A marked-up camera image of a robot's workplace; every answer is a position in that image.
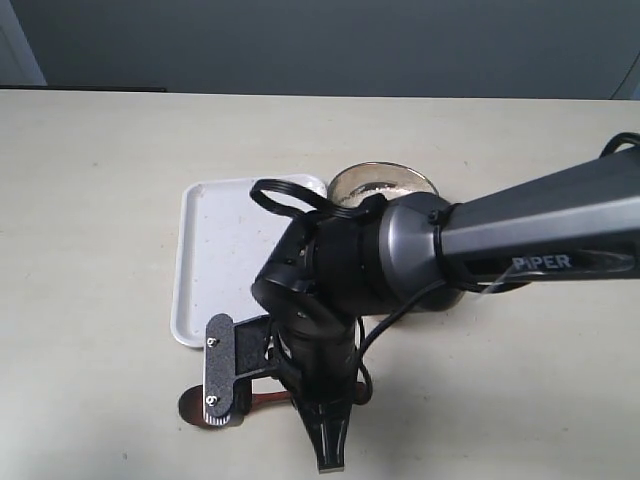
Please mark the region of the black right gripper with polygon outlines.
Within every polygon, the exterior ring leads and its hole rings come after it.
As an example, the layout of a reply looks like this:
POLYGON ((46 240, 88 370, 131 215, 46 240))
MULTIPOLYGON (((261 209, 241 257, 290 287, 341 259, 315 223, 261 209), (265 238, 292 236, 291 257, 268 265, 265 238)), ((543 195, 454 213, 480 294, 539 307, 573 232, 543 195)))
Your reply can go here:
POLYGON ((294 396, 293 405, 316 457, 343 458, 353 407, 348 396, 354 382, 355 320, 322 292, 313 263, 313 234, 309 223, 291 221, 251 294, 274 320, 289 362, 300 371, 294 390, 301 397, 294 396))

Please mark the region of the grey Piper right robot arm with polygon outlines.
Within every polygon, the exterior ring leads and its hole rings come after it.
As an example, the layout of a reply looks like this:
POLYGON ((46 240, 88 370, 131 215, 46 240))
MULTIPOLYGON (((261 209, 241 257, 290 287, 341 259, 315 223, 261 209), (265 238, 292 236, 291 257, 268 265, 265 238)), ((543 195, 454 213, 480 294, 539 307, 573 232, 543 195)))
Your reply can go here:
POLYGON ((415 192, 347 208, 274 179, 257 181, 250 196, 290 219, 251 292, 299 373, 286 387, 323 471, 344 464, 372 344, 355 337, 363 317, 389 327, 412 311, 446 310, 466 292, 639 275, 634 147, 466 203, 415 192))

